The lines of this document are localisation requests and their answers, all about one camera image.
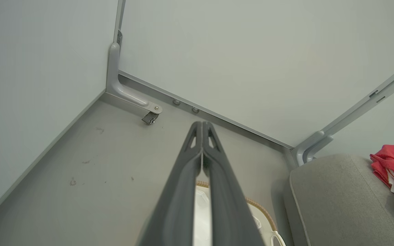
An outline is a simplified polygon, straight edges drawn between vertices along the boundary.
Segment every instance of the handle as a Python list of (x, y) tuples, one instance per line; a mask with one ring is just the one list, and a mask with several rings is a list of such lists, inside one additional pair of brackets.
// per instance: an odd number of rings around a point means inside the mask
[(262, 237), (263, 238), (270, 237), (270, 241), (266, 243), (267, 245), (274, 246), (275, 244), (273, 243), (273, 238), (276, 238), (278, 240), (280, 246), (286, 246), (284, 240), (282, 239), (282, 237), (280, 236), (278, 231), (272, 231), (272, 232), (269, 232), (269, 233), (263, 233)]
[(142, 232), (140, 246), (191, 246), (194, 190), (201, 165), (201, 122), (192, 124), (167, 183)]
[(203, 170), (210, 180), (213, 246), (264, 246), (214, 126), (203, 123)]

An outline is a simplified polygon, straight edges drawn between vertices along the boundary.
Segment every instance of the metal strip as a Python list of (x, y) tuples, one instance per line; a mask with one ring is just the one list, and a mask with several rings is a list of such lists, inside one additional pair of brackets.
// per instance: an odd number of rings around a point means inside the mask
[(197, 105), (197, 104), (195, 104), (195, 103), (193, 103), (193, 102), (191, 102), (191, 101), (188, 101), (188, 100), (186, 100), (186, 99), (184, 99), (184, 98), (181, 98), (181, 97), (179, 97), (179, 96), (177, 96), (177, 95), (174, 95), (173, 93), (170, 93), (170, 92), (168, 92), (168, 91), (166, 91), (166, 90), (164, 90), (164, 89), (162, 89), (162, 88), (159, 88), (159, 87), (157, 87), (157, 86), (155, 86), (155, 85), (153, 85), (153, 84), (150, 84), (150, 83), (148, 83), (148, 82), (146, 82), (146, 81), (144, 81), (144, 80), (141, 80), (141, 79), (139, 79), (139, 78), (137, 78), (137, 77), (135, 77), (135, 76), (133, 76), (133, 75), (131, 75), (131, 74), (128, 74), (128, 73), (126, 73), (126, 72), (124, 72), (124, 71), (122, 71), (122, 70), (118, 70), (118, 74), (121, 75), (121, 76), (124, 76), (124, 77), (126, 77), (126, 78), (128, 78), (128, 79), (130, 79), (130, 80), (132, 80), (132, 81), (135, 81), (135, 82), (137, 82), (137, 83), (139, 83), (139, 84), (142, 84), (142, 85), (144, 85), (144, 86), (146, 86), (146, 87), (148, 87), (148, 88), (150, 88), (150, 89), (152, 89), (152, 90), (155, 90), (155, 91), (157, 91), (157, 92), (159, 92), (159, 93), (161, 93), (161, 94), (163, 94), (163, 95), (166, 95), (166, 96), (170, 97), (171, 100), (177, 99), (177, 100), (181, 101), (182, 103), (186, 103), (186, 104), (190, 105), (191, 107), (197, 108), (197, 109), (199, 109), (200, 111), (206, 112), (206, 113), (209, 114), (209, 115), (212, 115), (212, 116), (214, 116), (214, 117), (216, 117), (216, 118), (218, 118), (218, 119), (220, 119), (220, 120), (223, 120), (223, 121), (225, 121), (225, 122), (227, 122), (227, 123), (230, 123), (230, 124), (232, 124), (232, 125), (234, 125), (234, 126), (237, 126), (237, 127), (239, 127), (239, 128), (242, 128), (242, 129), (244, 129), (244, 130), (246, 130), (246, 131), (249, 131), (249, 132), (251, 132), (251, 133), (253, 133), (253, 134), (255, 134), (255, 135), (258, 135), (259, 137), (262, 137), (262, 138), (264, 138), (264, 139), (266, 139), (266, 140), (268, 140), (268, 141), (271, 141), (271, 142), (273, 142), (273, 143), (276, 143), (276, 144), (278, 144), (278, 145), (280, 145), (280, 146), (283, 146), (283, 147), (285, 147), (285, 148), (289, 148), (290, 150), (293, 149), (292, 146), (290, 146), (290, 145), (288, 145), (288, 144), (286, 144), (286, 143), (283, 143), (283, 142), (281, 142), (281, 141), (279, 141), (279, 140), (276, 140), (276, 139), (274, 139), (274, 138), (272, 138), (272, 137), (269, 137), (269, 136), (267, 136), (267, 135), (265, 135), (265, 134), (263, 134), (263, 133), (260, 133), (260, 132), (258, 132), (258, 131), (256, 131), (256, 130), (253, 130), (253, 129), (250, 128), (250, 127), (244, 126), (243, 124), (240, 124), (240, 123), (238, 123), (238, 122), (236, 122), (236, 121), (234, 121), (234, 120), (231, 120), (231, 119), (229, 119), (229, 118), (226, 118), (226, 117), (224, 117), (223, 115), (217, 114), (217, 113), (215, 113), (215, 112), (213, 112), (213, 111), (211, 111), (211, 110), (209, 110), (209, 109), (207, 109), (207, 108), (201, 107), (201, 106), (199, 106), (199, 105)]
[(369, 93), (369, 95), (365, 96), (363, 99), (361, 99), (358, 103), (356, 103), (355, 105), (353, 105), (349, 110), (347, 110), (346, 112), (344, 112), (341, 116), (339, 116), (338, 118), (336, 118), (335, 120), (333, 120), (329, 125), (325, 126), (322, 131), (325, 132), (325, 134), (334, 134), (337, 131), (335, 131), (335, 126), (336, 125), (340, 125), (341, 121), (345, 120), (346, 118), (350, 117), (350, 114), (352, 114), (353, 112), (355, 112), (355, 110), (363, 107), (363, 105), (368, 102), (371, 98), (375, 98), (376, 95), (378, 95), (379, 93), (381, 93), (386, 87), (388, 87), (389, 85), (391, 85), (392, 83), (394, 83), (394, 74), (388, 78), (385, 82), (383, 82), (380, 86), (378, 86), (377, 88), (375, 88), (371, 93)]
[(116, 42), (118, 37), (118, 30), (121, 29), (122, 25), (122, 16), (124, 15), (124, 5), (126, 0), (118, 0), (118, 6), (116, 9), (116, 20), (115, 20), (115, 31), (114, 31), (114, 39), (112, 42)]
[(338, 122), (335, 122), (336, 120), (333, 121), (331, 124), (326, 126), (322, 131), (325, 132), (325, 136), (335, 134), (336, 132), (340, 131), (341, 129), (343, 129), (344, 127), (355, 121), (356, 119), (358, 119), (360, 116), (365, 114), (367, 111), (371, 110), (373, 107), (378, 105), (378, 103), (384, 101), (384, 99), (386, 99), (393, 93), (394, 93), (394, 80), (391, 81), (388, 85), (386, 85), (381, 91), (377, 92), (375, 95), (371, 97), (366, 96), (368, 100), (366, 100), (357, 108), (354, 108), (355, 106), (357, 106), (362, 102), (360, 101), (358, 104), (353, 106), (344, 114), (346, 115), (345, 117), (337, 118), (339, 119)]

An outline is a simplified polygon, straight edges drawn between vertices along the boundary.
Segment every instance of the gray sofa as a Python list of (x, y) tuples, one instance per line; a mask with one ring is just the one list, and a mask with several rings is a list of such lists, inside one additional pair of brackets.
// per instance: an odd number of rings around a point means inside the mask
[(394, 193), (371, 163), (337, 154), (291, 172), (284, 200), (295, 246), (394, 246)]

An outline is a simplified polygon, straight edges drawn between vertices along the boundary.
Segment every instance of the gray metal frame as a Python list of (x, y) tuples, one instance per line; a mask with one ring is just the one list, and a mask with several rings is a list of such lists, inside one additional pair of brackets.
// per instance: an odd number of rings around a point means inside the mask
[[(115, 31), (115, 41), (116, 42), (121, 42), (121, 35), (120, 35), (120, 28), (122, 24), (122, 17), (124, 14), (124, 6), (125, 6), (125, 0), (119, 0), (118, 3), (118, 10), (117, 10), (117, 19), (116, 19), (116, 31)], [(221, 120), (224, 120), (232, 125), (235, 125), (239, 128), (242, 128), (246, 131), (249, 131), (253, 134), (258, 135), (259, 137), (262, 137), (266, 140), (269, 140), (271, 142), (274, 142), (280, 146), (284, 146), (286, 148), (289, 148), (291, 150), (291, 155), (294, 158), (295, 163), (297, 166), (301, 166), (305, 164), (306, 162), (309, 162), (313, 159), (313, 156), (319, 152), (323, 147), (325, 147), (328, 143), (333, 141), (333, 134), (338, 132), (339, 130), (343, 129), (346, 127), (348, 124), (356, 120), (358, 117), (361, 115), (365, 114), (367, 111), (371, 110), (374, 106), (376, 106), (378, 103), (383, 101), (385, 98), (389, 97), (394, 93), (394, 74), (388, 78), (385, 82), (383, 82), (380, 86), (378, 86), (376, 89), (374, 89), (371, 93), (369, 93), (367, 96), (365, 96), (363, 99), (361, 99), (358, 103), (356, 103), (354, 106), (352, 106), (349, 110), (344, 112), (341, 116), (336, 118), (334, 121), (332, 121), (330, 124), (328, 124), (326, 127), (324, 127), (321, 131), (315, 132), (313, 135), (308, 137), (306, 140), (304, 140), (302, 143), (297, 145), (295, 148), (287, 145), (286, 143), (283, 143), (281, 141), (278, 141), (270, 136), (267, 136), (263, 133), (260, 133), (258, 131), (255, 131), (247, 126), (244, 126), (234, 120), (231, 120), (229, 118), (226, 118), (220, 114), (217, 114), (209, 109), (206, 109), (204, 107), (201, 107), (195, 103), (192, 103), (191, 101), (188, 101), (184, 98), (181, 98), (177, 95), (174, 95), (166, 90), (163, 90), (157, 86), (154, 86), (153, 84), (150, 84), (144, 80), (141, 80), (131, 74), (128, 74), (124, 71), (118, 70), (117, 74), (122, 75), (130, 80), (136, 81), (137, 83), (140, 83), (148, 88), (151, 88), (153, 90), (156, 90), (164, 95), (167, 95), (175, 100), (175, 104), (180, 104), (180, 102), (186, 103), (190, 106), (193, 107), (194, 112), (206, 112), (209, 115), (213, 115), (214, 117), (217, 117)], [(127, 100), (126, 98), (122, 98), (130, 103), (135, 104), (132, 100)]]
[(369, 95), (352, 106), (348, 111), (344, 112), (344, 114), (324, 127), (321, 131), (315, 132), (305, 141), (296, 146), (296, 148), (291, 151), (291, 154), (297, 166), (301, 166), (311, 161), (317, 152), (333, 140), (333, 134), (358, 119), (361, 115), (371, 110), (393, 93), (394, 74)]
[(118, 80), (119, 52), (120, 44), (122, 41), (122, 33), (120, 29), (122, 24), (122, 17), (124, 15), (124, 6), (125, 0), (119, 0), (116, 13), (114, 43), (109, 49), (106, 93), (149, 111), (142, 120), (148, 125), (151, 125), (155, 122), (159, 114), (162, 112), (162, 107), (145, 99), (143, 96), (139, 95), (127, 86), (122, 85)]

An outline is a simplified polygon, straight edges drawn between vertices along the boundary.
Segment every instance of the wall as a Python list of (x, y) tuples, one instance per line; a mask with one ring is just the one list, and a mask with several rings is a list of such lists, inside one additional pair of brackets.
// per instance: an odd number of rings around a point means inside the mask
[(290, 146), (394, 74), (394, 1), (127, 0), (120, 70)]
[(0, 198), (105, 89), (117, 3), (0, 1)]
[(356, 154), (369, 158), (383, 145), (394, 145), (394, 93), (334, 134), (334, 140), (316, 154)]

